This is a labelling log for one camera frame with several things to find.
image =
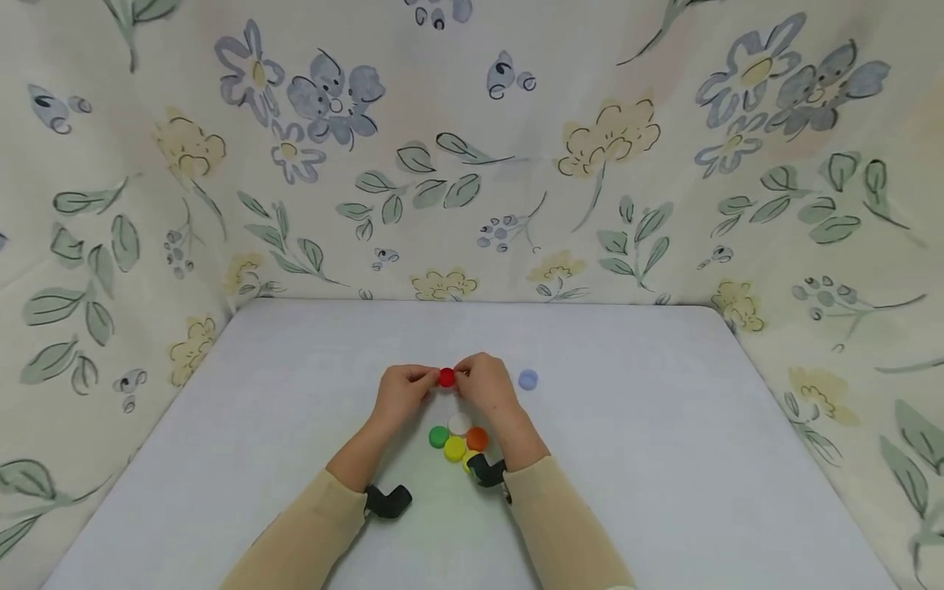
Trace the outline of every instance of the fabric backdrop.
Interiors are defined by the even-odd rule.
[[[291,296],[713,306],[898,584],[944,588],[942,22],[8,0],[0,586],[42,583],[241,305]]]

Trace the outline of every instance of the red bottle cap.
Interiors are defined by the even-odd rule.
[[[452,387],[456,384],[456,372],[450,368],[439,370],[439,386]]]

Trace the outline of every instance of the left hand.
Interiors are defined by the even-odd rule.
[[[380,378],[377,403],[368,424],[393,434],[419,409],[439,381],[439,369],[422,364],[399,364]]]

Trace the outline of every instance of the yellow bottle cap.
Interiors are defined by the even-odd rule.
[[[458,463],[463,459],[463,455],[465,454],[465,441],[458,436],[450,436],[446,440],[446,446],[443,447],[443,452],[451,463]]]

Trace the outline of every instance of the hand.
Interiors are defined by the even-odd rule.
[[[380,378],[377,402],[367,421],[393,435],[419,409],[430,388],[439,379],[439,369],[421,364],[388,368]]]
[[[519,411],[508,369],[501,359],[480,352],[456,365],[456,384],[459,395],[467,399],[490,422],[502,415]]]

